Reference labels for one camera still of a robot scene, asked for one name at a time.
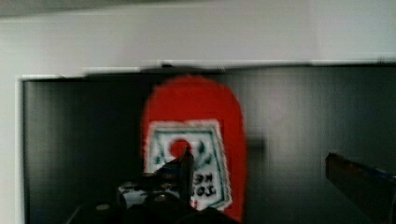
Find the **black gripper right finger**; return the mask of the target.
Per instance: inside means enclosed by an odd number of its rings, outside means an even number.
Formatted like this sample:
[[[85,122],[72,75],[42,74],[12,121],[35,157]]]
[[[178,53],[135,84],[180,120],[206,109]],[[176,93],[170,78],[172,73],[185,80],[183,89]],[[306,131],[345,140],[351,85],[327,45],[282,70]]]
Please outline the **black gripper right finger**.
[[[395,224],[395,175],[338,154],[326,157],[326,177],[374,224]]]

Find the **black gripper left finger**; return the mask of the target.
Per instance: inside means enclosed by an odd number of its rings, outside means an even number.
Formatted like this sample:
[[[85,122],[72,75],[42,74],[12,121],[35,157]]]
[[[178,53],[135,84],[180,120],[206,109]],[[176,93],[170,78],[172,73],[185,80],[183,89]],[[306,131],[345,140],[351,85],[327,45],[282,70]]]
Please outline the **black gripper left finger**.
[[[172,180],[177,184],[179,199],[191,204],[194,157],[190,147],[184,147],[183,153],[169,161],[155,172],[161,179]]]

